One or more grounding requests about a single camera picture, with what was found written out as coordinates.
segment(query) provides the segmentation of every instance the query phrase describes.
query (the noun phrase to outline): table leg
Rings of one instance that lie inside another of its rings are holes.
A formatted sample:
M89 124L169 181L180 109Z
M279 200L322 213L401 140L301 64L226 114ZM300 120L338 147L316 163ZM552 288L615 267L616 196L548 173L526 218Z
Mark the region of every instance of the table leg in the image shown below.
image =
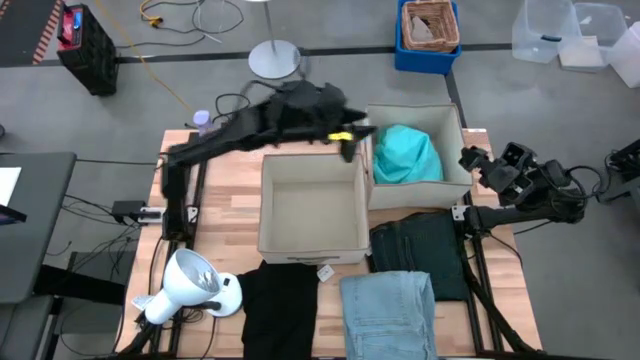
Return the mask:
M75 297L105 304L122 305L125 287L111 281L42 265L33 291L36 294Z

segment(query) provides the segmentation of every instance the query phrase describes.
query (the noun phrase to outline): wooden table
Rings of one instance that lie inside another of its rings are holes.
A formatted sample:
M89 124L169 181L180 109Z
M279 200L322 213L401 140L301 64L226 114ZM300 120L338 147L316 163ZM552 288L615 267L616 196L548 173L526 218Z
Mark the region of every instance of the wooden table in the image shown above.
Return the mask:
M188 140L189 130L169 130L165 132L162 151L170 145ZM467 145L476 145L491 150L485 130L465 130ZM221 272L242 274L256 269L262 257L257 251L258 222L260 213L260 181L262 158L271 153L335 153L333 145L314 145L306 143L285 144L279 149L267 147L258 151L233 152L210 160L207 168L203 202L200 209L198 233L195 251L206 257ZM192 171L192 183L195 183L197 171ZM474 185L472 198L476 205L497 206L496 194ZM160 192L160 176L156 173L150 206L165 206ZM369 212L369 224L374 227L382 222L397 220L416 210L392 209ZM495 228L494 235L515 247L511 228ZM123 333L118 349L127 346L137 330L134 320L140 313L131 300L137 295L147 294L149 266L154 246L161 234L160 226L148 226L142 230L138 250L133 264L129 288ZM540 348L529 295L520 268L513 253L497 241L488 238L483 241L493 296L497 307L502 311L513 328L520 333L524 341ZM167 243L160 245L153 271L152 293L158 291L164 270ZM467 248L469 255L473 250ZM339 280L343 276L365 274L368 272L365 261L357 265L334 265L336 274L318 288L318 313L313 342L313 356L344 357L344 332L342 328L342 302ZM486 313L478 304L479 320L486 349L491 349L491 336ZM215 338L207 356L242 357L242 327L245 314L241 310L236 315L218 320ZM179 342L179 357L201 357L211 336L212 318L195 324L183 325ZM464 302L438 302L436 304L436 346L440 356L462 356L475 353L467 305ZM160 350L168 347L169 331L164 331Z

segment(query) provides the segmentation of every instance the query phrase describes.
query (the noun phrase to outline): clear plastic bin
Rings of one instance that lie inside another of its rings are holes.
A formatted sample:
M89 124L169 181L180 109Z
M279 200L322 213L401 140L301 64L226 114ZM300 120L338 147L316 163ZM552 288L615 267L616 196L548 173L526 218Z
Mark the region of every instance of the clear plastic bin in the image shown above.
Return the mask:
M640 87L640 21L631 25L613 47L611 66L628 87Z
M615 5L577 3L574 5L579 37L560 44L560 62L567 70L596 72L611 62L613 46L627 30L622 10Z
M558 55L558 44L579 31L570 0L525 0L513 23L513 57L546 64Z

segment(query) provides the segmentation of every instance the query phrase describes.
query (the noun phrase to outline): black monitor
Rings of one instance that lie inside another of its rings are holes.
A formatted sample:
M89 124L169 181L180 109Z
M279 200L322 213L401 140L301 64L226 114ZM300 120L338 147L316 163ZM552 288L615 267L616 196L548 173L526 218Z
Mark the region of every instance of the black monitor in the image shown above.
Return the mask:
M0 226L10 225L27 221L27 215L8 208L4 205L0 205Z

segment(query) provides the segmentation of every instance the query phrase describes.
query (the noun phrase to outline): concrete floor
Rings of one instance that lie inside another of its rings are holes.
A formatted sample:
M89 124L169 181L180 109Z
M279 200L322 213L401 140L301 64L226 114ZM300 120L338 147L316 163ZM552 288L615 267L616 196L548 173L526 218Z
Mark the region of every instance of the concrete floor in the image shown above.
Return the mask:
M245 23L221 35L223 44L205 41L193 47L143 47L144 55L248 51L264 40L260 4L234 1ZM459 0L463 44L510 42L519 9L515 0ZM616 0L628 22L640 20L640 3ZM114 13L134 41L183 41L139 22L138 2L110 0ZM216 28L216 0L205 3L203 19ZM92 7L114 41L123 40ZM388 0L281 0L271 4L276 35L299 46L344 48L390 46L395 2ZM167 24L188 26L189 7L159 11ZM47 58L55 58L55 42ZM449 102L442 76L401 73L393 55L322 56L310 59L310 80L342 88L349 105ZM246 60L166 62L154 71L194 108L212 109L215 96L239 91L254 78ZM563 71L557 62L539 65L515 60L510 51L463 52L453 76L469 127L487 128L493 148L509 141L556 158L566 166L602 167L611 149L640 134L640 90L629 89L612 69L598 74ZM0 123L9 134L0 151L75 151L81 158L154 161L165 129L182 128L190 114L151 80L139 64L122 65L118 93L110 98L87 94L62 67L0 69ZM267 92L250 94L258 100ZM78 163L69 193L100 203L146 199L149 167ZM584 181L593 181L585 174ZM627 199L604 206L590 204L578 225L548 225L517 237L525 276L545 350L552 354L636 359L640 337L640 255L638 213ZM50 251L69 239L73 251L88 251L119 229L61 214ZM49 257L66 266L68 257ZM65 340L85 353L112 345L118 309L82 309L65 325ZM56 359L76 359L62 345Z

